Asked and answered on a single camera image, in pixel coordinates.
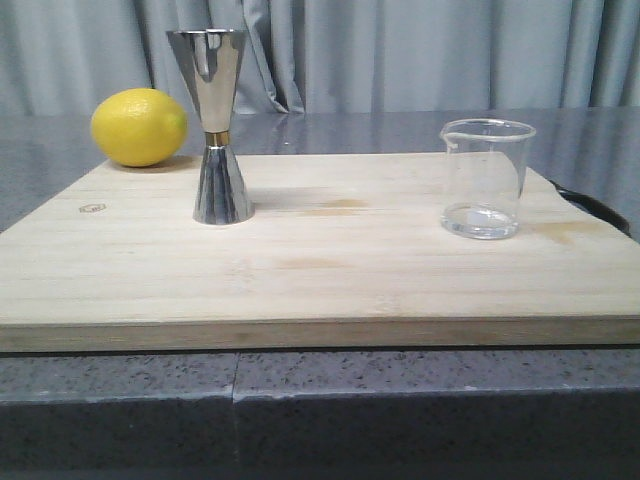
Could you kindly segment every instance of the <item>curtain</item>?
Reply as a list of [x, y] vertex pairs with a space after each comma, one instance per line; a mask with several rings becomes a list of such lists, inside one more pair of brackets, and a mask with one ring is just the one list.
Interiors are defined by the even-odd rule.
[[235, 111], [640, 105], [638, 0], [0, 0], [0, 114], [133, 87], [192, 110], [166, 30], [241, 28]]

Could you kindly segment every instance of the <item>gray granite countertop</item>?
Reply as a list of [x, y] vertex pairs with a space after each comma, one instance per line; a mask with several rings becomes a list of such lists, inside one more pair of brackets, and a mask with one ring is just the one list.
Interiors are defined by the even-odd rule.
[[[232, 133], [238, 154], [441, 151], [442, 124], [472, 116], [534, 125], [531, 166], [614, 208], [640, 238], [640, 108], [252, 115]], [[192, 120], [183, 154], [203, 146]], [[88, 125], [0, 117], [0, 231], [103, 161]], [[633, 346], [0, 354], [0, 478], [461, 461], [633, 469], [639, 445]]]

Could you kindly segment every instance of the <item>jigger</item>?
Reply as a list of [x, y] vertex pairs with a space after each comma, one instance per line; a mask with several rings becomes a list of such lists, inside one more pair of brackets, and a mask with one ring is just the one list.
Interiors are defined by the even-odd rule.
[[245, 32], [180, 30], [167, 37], [205, 132], [193, 218], [211, 225], [247, 220], [253, 205], [229, 143]]

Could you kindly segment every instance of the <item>bamboo cutting board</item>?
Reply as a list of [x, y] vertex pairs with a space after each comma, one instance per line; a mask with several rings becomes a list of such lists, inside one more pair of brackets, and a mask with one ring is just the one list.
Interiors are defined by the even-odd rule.
[[439, 225], [443, 154], [245, 156], [255, 216], [192, 220], [199, 159], [106, 162], [0, 235], [0, 350], [640, 342], [640, 245], [529, 170], [523, 226]]

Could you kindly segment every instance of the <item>lemon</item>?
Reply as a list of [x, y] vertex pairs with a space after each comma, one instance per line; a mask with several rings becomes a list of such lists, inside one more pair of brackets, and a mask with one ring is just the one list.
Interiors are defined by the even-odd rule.
[[187, 114], [173, 98], [152, 88], [116, 93], [91, 117], [91, 136], [111, 160], [147, 167], [173, 155], [187, 137]]

